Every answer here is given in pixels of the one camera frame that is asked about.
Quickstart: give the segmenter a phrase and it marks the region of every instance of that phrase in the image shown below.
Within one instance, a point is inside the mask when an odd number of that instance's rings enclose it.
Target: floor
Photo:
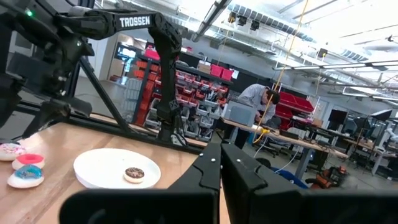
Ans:
[[[120,102],[123,98],[124,87],[109,81],[101,81],[101,84],[116,105],[116,107],[119,108]],[[31,95],[23,94],[22,97],[25,100],[40,103],[40,100]],[[98,96],[97,92],[87,78],[79,78],[76,87],[76,97],[80,98],[81,100],[90,102],[93,106],[94,113],[111,116],[111,113],[109,112],[101,98]],[[221,140],[219,139],[219,137],[217,135],[214,135],[212,142],[220,141]],[[255,149],[248,144],[244,147],[243,150],[250,156],[253,156],[256,153]],[[256,157],[264,157],[270,160],[273,167],[283,167],[289,161],[289,157],[284,155],[279,155],[276,158],[272,158],[272,156],[268,152],[259,152]],[[291,163],[285,168],[285,170],[294,173],[298,163],[298,161]],[[355,177],[359,189],[398,189],[398,183],[379,177],[377,175],[372,176],[370,172],[364,172],[362,169],[354,169],[354,164],[345,164],[336,157],[331,157],[328,160],[327,166],[345,166],[347,171]],[[315,173],[309,170],[308,172],[304,173],[303,180],[308,178],[314,178],[314,176]]]

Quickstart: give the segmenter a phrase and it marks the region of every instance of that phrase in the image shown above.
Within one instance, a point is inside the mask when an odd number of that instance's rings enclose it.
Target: man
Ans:
[[[271,90],[268,86],[253,84],[247,87],[238,96],[238,102],[250,105],[253,108],[257,109],[256,121],[260,122],[261,116],[263,114],[260,111],[266,110],[266,106],[272,95],[273,95],[271,99],[272,101],[270,102],[268,110],[266,111],[266,114],[262,119],[262,124],[266,124],[267,121],[270,120],[275,114],[276,104],[278,104],[280,100],[279,93],[277,93],[274,90]],[[226,128],[224,130],[223,142],[226,142],[226,140],[231,137],[234,129],[235,129],[234,126],[228,124],[226,125]],[[238,134],[236,135],[235,139],[235,146],[242,149],[244,144],[248,140],[249,135],[250,133],[248,131],[239,128]]]

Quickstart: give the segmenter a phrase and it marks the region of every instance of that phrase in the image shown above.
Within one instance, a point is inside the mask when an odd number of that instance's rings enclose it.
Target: ceiling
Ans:
[[[104,1],[160,11],[180,27],[188,28],[193,41],[208,38],[278,62],[279,66],[398,60],[398,17],[394,16],[398,1],[103,0],[102,4]],[[228,23],[230,12],[247,17],[247,24]],[[256,31],[250,30],[253,20],[261,22]],[[328,50],[325,58],[317,57],[320,48]],[[351,87],[346,87],[345,92],[351,88],[349,92],[395,98],[398,90],[398,66],[303,70],[301,74],[309,79],[319,78],[324,88],[338,93],[342,92],[342,85],[374,86],[371,94]]]

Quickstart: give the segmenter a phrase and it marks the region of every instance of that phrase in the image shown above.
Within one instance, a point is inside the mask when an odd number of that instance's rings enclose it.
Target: blue frosted donut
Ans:
[[[21,179],[39,179],[43,177],[43,172],[35,165],[25,165],[15,171],[14,175]]]

